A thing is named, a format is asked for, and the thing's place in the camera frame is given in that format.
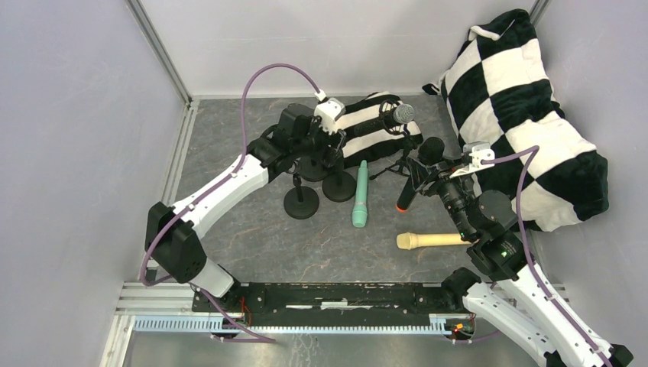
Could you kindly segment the black microphone orange end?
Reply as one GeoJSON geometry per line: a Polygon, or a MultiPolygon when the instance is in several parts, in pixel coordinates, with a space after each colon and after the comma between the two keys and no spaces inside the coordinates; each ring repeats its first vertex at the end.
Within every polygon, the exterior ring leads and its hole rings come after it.
{"type": "Polygon", "coordinates": [[[420,145],[416,158],[407,158],[410,175],[397,199],[396,208],[400,212],[409,209],[421,186],[429,181],[432,167],[443,160],[444,150],[445,143],[441,138],[430,137],[420,145]]]}

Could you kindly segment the black glitter microphone silver head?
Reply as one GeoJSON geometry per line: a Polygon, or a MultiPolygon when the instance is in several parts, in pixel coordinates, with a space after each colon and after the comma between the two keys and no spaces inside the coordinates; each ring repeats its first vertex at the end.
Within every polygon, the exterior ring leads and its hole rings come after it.
{"type": "Polygon", "coordinates": [[[378,117],[362,122],[352,128],[352,137],[359,138],[379,130],[391,133],[395,128],[413,121],[415,109],[410,104],[400,104],[393,109],[379,112],[378,117]]]}

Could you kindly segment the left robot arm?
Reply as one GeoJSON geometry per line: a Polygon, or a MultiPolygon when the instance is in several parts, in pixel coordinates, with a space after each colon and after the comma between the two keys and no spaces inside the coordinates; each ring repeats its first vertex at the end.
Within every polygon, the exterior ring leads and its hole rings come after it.
{"type": "Polygon", "coordinates": [[[225,296],[235,278],[209,259],[202,237],[247,195],[308,157],[325,166],[342,156],[346,133],[338,121],[345,106],[331,98],[311,109],[293,103],[279,122],[252,140],[232,166],[170,206],[158,202],[148,212],[145,258],[155,260],[180,284],[193,284],[214,297],[225,296]]]}

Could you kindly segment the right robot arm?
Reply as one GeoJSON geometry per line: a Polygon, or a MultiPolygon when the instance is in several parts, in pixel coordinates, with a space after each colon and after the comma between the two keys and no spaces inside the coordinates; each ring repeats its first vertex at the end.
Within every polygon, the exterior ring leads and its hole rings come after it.
{"type": "Polygon", "coordinates": [[[475,274],[460,268],[442,288],[451,302],[486,319],[539,366],[628,366],[632,352],[599,336],[556,292],[533,259],[526,238],[511,231],[517,222],[506,194],[475,195],[460,161],[407,161],[410,176],[397,201],[406,209],[417,194],[438,196],[467,249],[475,274]],[[488,277],[523,306],[518,310],[480,279],[488,277]]]}

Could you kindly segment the back round base mic stand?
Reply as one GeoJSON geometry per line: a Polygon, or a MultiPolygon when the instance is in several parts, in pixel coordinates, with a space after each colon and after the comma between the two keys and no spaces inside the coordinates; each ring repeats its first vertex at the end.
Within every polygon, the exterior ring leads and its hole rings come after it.
{"type": "Polygon", "coordinates": [[[327,169],[317,160],[309,156],[303,156],[299,159],[300,176],[303,180],[309,182],[319,182],[324,180],[328,175],[327,169]]]}

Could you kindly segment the round base mic stand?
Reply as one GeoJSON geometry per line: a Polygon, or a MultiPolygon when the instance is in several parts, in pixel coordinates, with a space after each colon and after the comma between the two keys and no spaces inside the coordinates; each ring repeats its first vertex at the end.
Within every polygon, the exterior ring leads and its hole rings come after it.
{"type": "Polygon", "coordinates": [[[317,160],[309,156],[303,156],[299,159],[300,176],[303,180],[309,182],[319,182],[324,180],[328,175],[327,169],[317,160]]]}
{"type": "Polygon", "coordinates": [[[283,207],[288,216],[303,220],[317,212],[319,196],[311,187],[302,185],[300,168],[300,162],[294,161],[292,167],[287,171],[288,174],[292,174],[293,188],[284,196],[283,207]]]}
{"type": "Polygon", "coordinates": [[[344,159],[340,157],[322,181],[322,192],[332,202],[343,203],[355,195],[356,180],[345,171],[344,159]]]}

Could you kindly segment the middle round base mic stand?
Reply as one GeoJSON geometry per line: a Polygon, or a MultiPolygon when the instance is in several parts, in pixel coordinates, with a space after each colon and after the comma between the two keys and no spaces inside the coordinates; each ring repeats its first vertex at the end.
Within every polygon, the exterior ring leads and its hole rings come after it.
{"type": "Polygon", "coordinates": [[[332,202],[343,203],[355,195],[356,180],[345,171],[344,159],[340,157],[322,181],[322,192],[332,202]]]}

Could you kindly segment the front round base mic stand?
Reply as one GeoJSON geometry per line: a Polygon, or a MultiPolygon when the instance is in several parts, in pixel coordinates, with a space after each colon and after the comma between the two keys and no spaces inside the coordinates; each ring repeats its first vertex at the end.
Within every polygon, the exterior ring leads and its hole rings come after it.
{"type": "Polygon", "coordinates": [[[288,174],[292,174],[293,188],[284,196],[283,207],[288,216],[303,220],[317,212],[319,196],[311,187],[302,185],[300,168],[300,162],[294,161],[292,167],[287,171],[288,174]]]}

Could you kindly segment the cream beige microphone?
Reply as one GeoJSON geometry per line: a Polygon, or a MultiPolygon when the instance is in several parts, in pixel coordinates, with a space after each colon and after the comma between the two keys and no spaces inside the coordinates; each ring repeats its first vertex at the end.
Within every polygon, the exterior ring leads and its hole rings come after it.
{"type": "Polygon", "coordinates": [[[413,250],[422,247],[440,247],[450,245],[470,245],[458,233],[449,234],[416,234],[401,233],[396,238],[397,247],[403,250],[413,250]]]}

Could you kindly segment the teal green microphone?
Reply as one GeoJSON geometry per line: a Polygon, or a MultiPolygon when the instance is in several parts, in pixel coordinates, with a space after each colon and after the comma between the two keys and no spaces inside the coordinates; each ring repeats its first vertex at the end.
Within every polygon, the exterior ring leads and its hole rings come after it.
{"type": "Polygon", "coordinates": [[[364,228],[368,220],[368,162],[363,160],[356,177],[355,203],[352,210],[352,225],[355,228],[364,228]]]}

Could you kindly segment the black white checkered pillow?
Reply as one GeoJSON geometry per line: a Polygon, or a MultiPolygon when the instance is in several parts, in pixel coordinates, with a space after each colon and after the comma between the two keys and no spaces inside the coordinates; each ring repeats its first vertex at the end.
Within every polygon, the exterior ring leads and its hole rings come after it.
{"type": "Polygon", "coordinates": [[[443,98],[461,145],[491,146],[499,161],[476,184],[506,194],[527,229],[551,232],[608,210],[608,160],[556,100],[527,11],[472,26],[454,63],[423,88],[443,98]]]}

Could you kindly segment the tripod shock mount mic stand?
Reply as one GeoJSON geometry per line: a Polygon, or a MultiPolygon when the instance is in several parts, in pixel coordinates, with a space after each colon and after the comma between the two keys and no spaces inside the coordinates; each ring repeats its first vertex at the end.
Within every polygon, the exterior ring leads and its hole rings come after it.
{"type": "MultiPolygon", "coordinates": [[[[396,99],[386,99],[385,101],[381,102],[378,111],[383,112],[385,110],[393,109],[400,104],[406,104],[406,103],[399,103],[396,99]]],[[[375,180],[379,176],[387,172],[402,177],[407,177],[409,175],[408,174],[409,171],[407,168],[407,158],[410,152],[414,148],[417,148],[420,143],[418,142],[418,138],[415,138],[413,133],[407,127],[408,124],[393,129],[391,133],[387,132],[392,137],[397,137],[395,142],[399,144],[397,151],[400,151],[401,155],[390,166],[384,168],[382,171],[376,174],[371,175],[369,177],[369,180],[375,180]]]]}

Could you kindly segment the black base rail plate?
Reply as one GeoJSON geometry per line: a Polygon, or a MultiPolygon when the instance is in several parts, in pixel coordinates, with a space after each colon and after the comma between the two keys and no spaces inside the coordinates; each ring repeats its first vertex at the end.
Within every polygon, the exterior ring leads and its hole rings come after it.
{"type": "Polygon", "coordinates": [[[261,283],[236,284],[223,297],[197,292],[198,313],[243,312],[252,326],[423,326],[431,315],[467,314],[438,284],[261,283]]]}

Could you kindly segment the aluminium corner frame post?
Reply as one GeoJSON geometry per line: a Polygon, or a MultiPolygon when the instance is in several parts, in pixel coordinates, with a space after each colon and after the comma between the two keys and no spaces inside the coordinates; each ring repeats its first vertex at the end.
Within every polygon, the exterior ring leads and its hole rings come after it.
{"type": "Polygon", "coordinates": [[[163,67],[165,73],[169,77],[177,95],[185,105],[189,106],[193,101],[193,97],[188,91],[185,83],[182,81],[177,68],[175,67],[166,47],[164,46],[164,42],[161,40],[160,35],[156,31],[151,18],[144,8],[144,4],[140,0],[126,0],[125,3],[133,14],[134,19],[138,23],[138,27],[141,29],[144,37],[151,46],[156,58],[160,62],[160,65],[163,67]]]}

